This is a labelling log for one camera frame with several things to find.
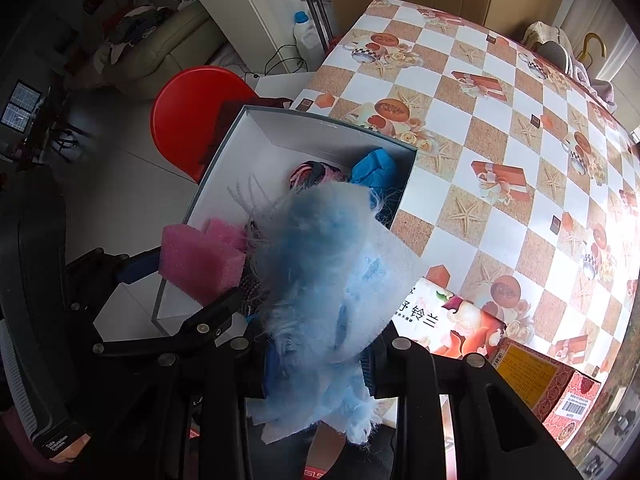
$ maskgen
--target table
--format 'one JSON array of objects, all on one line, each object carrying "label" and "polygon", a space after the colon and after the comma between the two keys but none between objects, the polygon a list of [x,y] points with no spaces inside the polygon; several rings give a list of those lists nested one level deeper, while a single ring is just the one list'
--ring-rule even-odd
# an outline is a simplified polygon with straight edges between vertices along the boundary
[{"label": "table", "polygon": [[640,164],[580,85],[475,23],[374,0],[292,107],[416,146],[392,231],[427,278],[606,379],[638,284]]}]

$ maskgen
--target plastic bottle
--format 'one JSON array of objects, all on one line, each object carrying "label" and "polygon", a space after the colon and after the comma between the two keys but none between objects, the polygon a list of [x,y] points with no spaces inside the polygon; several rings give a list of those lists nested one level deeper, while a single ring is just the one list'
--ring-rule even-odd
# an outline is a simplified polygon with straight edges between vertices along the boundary
[{"label": "plastic bottle", "polygon": [[304,10],[296,12],[294,19],[293,37],[296,38],[300,57],[306,61],[309,72],[315,72],[324,61],[324,49],[316,25]]}]

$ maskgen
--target blue fluffy fabric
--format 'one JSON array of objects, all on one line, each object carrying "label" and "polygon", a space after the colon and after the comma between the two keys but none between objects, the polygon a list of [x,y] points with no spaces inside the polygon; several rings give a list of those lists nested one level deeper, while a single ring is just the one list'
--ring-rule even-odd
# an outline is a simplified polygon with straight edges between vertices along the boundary
[{"label": "blue fluffy fabric", "polygon": [[260,239],[250,256],[267,293],[262,325],[276,364],[265,400],[249,399],[272,442],[324,420],[364,444],[379,421],[358,362],[422,269],[387,231],[369,189],[323,182],[252,212]]}]

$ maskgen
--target orange box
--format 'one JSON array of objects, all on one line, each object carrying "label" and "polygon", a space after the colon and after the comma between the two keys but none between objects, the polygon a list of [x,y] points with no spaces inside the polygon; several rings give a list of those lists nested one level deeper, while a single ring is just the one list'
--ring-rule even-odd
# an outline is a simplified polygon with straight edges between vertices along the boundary
[{"label": "orange box", "polygon": [[492,162],[482,162],[474,160],[471,168],[476,176],[485,174],[487,180],[495,182],[505,182],[509,185],[509,194],[514,200],[521,202],[529,201],[529,191],[527,191],[527,181],[524,177],[524,170],[514,166],[504,166],[502,164],[494,164]]},{"label": "orange box", "polygon": [[563,447],[600,390],[598,381],[506,337],[489,361]]}]

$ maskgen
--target red chair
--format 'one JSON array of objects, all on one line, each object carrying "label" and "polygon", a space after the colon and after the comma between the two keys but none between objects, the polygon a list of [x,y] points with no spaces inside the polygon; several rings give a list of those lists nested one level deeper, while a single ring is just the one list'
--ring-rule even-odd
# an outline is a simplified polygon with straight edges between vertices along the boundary
[{"label": "red chair", "polygon": [[214,142],[224,101],[257,98],[236,74],[217,66],[196,66],[172,77],[151,109],[151,136],[162,156],[200,182],[202,163]]}]

